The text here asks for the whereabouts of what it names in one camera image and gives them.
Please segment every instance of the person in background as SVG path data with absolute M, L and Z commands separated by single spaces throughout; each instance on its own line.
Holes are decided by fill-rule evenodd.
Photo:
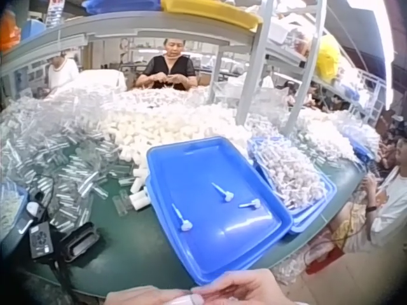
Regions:
M 79 69 L 73 59 L 66 58 L 64 53 L 51 58 L 48 68 L 48 93 L 73 81 L 79 75 Z
M 135 82 L 136 87 L 160 89 L 173 86 L 176 90 L 189 90 L 198 85 L 192 60 L 183 56 L 185 40 L 164 40 L 166 54 L 151 59 Z
M 137 287 L 107 295 L 105 305 L 168 305 L 190 295 L 190 301 L 177 305 L 295 305 L 281 291 L 268 269 L 225 273 L 213 283 L 188 290 L 160 290 Z
M 396 162 L 379 187 L 368 174 L 364 201 L 348 202 L 329 223 L 332 240 L 345 253 L 383 247 L 407 224 L 407 139 L 397 142 Z

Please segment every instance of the hand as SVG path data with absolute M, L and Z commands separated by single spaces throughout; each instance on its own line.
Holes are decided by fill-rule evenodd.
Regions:
M 268 269 L 225 273 L 213 283 L 192 289 L 205 305 L 293 305 Z
M 188 81 L 186 76 L 181 74 L 168 75 L 167 81 L 172 84 L 182 84 Z
M 177 297 L 188 294 L 182 290 L 160 290 L 153 286 L 136 287 L 128 290 L 111 292 L 107 295 L 105 305 L 163 305 Z
M 163 72 L 151 75 L 150 77 L 153 81 L 159 81 L 160 83 L 166 82 L 168 78 L 167 75 L 165 75 Z
M 367 174 L 362 180 L 362 186 L 365 188 L 366 192 L 372 192 L 375 194 L 377 190 L 376 177 L 371 173 Z

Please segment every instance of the woman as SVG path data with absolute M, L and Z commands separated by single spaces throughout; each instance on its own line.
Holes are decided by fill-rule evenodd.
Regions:
M 65 54 L 51 58 L 48 69 L 48 91 L 64 86 L 73 81 L 79 75 L 79 69 L 73 59 L 65 58 Z
M 149 61 L 135 86 L 153 89 L 173 86 L 176 90 L 196 87 L 198 83 L 192 60 L 181 55 L 184 45 L 185 40 L 166 39 L 164 41 L 166 54 L 155 56 Z

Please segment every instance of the blue bin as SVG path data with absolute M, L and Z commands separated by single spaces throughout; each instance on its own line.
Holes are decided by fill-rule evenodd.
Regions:
M 39 20 L 28 20 L 21 30 L 21 40 L 40 35 L 46 30 L 46 26 Z
M 343 136 L 349 139 L 350 145 L 353 147 L 355 155 L 364 164 L 368 164 L 370 161 L 375 160 L 375 155 L 368 148 L 364 147 L 362 144 L 348 135 L 344 134 Z
M 158 220 L 188 273 L 204 285 L 247 269 L 290 229 L 293 220 L 257 171 L 225 138 L 154 147 L 146 185 Z M 212 182 L 234 193 L 230 202 Z M 239 208 L 253 199 L 259 209 Z M 193 228 L 181 231 L 174 204 Z
M 255 143 L 261 143 L 262 138 L 252 139 Z M 272 140 L 286 140 L 284 138 L 272 138 Z M 252 145 L 249 145 L 249 155 L 253 155 L 256 158 L 255 153 L 253 153 Z M 254 167 L 260 173 L 260 175 L 266 179 L 267 183 L 270 185 L 271 189 L 277 190 L 274 181 L 267 174 L 267 169 L 263 168 L 256 160 L 254 160 Z M 317 200 L 315 202 L 310 202 L 309 205 L 305 205 L 301 208 L 296 208 L 294 210 L 289 210 L 290 215 L 293 218 L 293 227 L 290 229 L 290 233 L 301 233 L 311 225 L 311 223 L 318 217 L 321 211 L 328 205 L 332 200 L 336 192 L 338 191 L 336 185 L 322 172 L 319 172 L 320 178 L 325 185 L 326 196 Z
M 14 187 L 14 186 L 15 186 L 14 182 L 2 183 L 2 184 L 0 184 L 0 193 L 3 193 L 3 189 L 10 189 L 11 187 Z M 27 205 L 27 202 L 28 202 L 28 192 L 24 188 L 22 188 L 20 186 L 15 186 L 15 187 L 17 189 L 17 193 L 20 196 L 22 196 L 23 198 L 22 198 L 21 205 L 18 208 L 18 212 L 17 212 L 17 214 L 16 214 L 16 216 L 15 216 L 15 218 L 13 220 L 13 224 L 11 225 L 11 227 L 14 227 L 16 225 L 19 216 L 23 212 L 23 210 L 24 210 L 24 208 L 25 208 L 25 206 Z
M 160 11 L 160 0 L 87 0 L 82 3 L 91 15 L 116 13 L 119 11 Z

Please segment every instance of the blue container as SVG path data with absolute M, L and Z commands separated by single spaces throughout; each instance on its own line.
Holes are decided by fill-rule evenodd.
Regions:
M 343 135 L 349 139 L 350 145 L 353 147 L 355 155 L 365 164 L 368 164 L 370 161 L 375 160 L 375 155 L 358 141 L 349 137 L 348 135 Z
M 21 213 L 27 206 L 27 202 L 28 202 L 28 192 L 24 188 L 17 186 L 14 182 L 5 182 L 5 183 L 0 184 L 0 194 L 3 193 L 3 189 L 13 189 L 14 187 L 17 190 L 18 195 L 22 196 L 23 198 L 21 200 L 21 205 L 18 208 L 18 212 L 13 220 L 12 227 L 14 227 L 16 225 L 18 218 L 20 217 Z
M 160 0 L 88 0 L 82 3 L 91 15 L 116 13 L 119 11 L 161 11 Z
M 39 20 L 28 20 L 21 30 L 21 40 L 40 35 L 46 30 L 46 26 Z
M 272 140 L 285 140 L 283 138 L 272 138 Z M 262 139 L 261 138 L 256 138 L 253 139 L 255 143 L 261 143 Z M 249 150 L 251 152 L 249 154 L 254 155 L 253 153 L 253 147 L 249 145 Z M 267 183 L 270 185 L 270 187 L 276 191 L 277 188 L 274 184 L 274 181 L 271 179 L 271 177 L 268 176 L 267 174 L 267 169 L 263 168 L 256 160 L 254 160 L 254 167 L 255 169 L 260 173 L 260 175 L 266 179 Z M 293 228 L 290 230 L 291 233 L 300 233 L 303 232 L 321 213 L 328 203 L 332 200 L 332 198 L 335 196 L 336 192 L 338 191 L 336 185 L 322 172 L 319 172 L 320 178 L 323 181 L 325 185 L 325 190 L 326 190 L 326 195 L 325 197 L 321 198 L 320 200 L 311 202 L 307 206 L 303 206 L 301 208 L 296 208 L 296 209 L 287 209 L 290 213 L 290 215 L 293 217 Z
M 247 269 L 290 229 L 293 220 L 255 169 L 225 138 L 154 147 L 146 183 L 158 220 L 188 273 L 204 285 Z M 230 202 L 211 184 L 234 193 Z M 261 207 L 239 208 L 253 199 Z M 193 228 L 181 231 L 174 204 Z

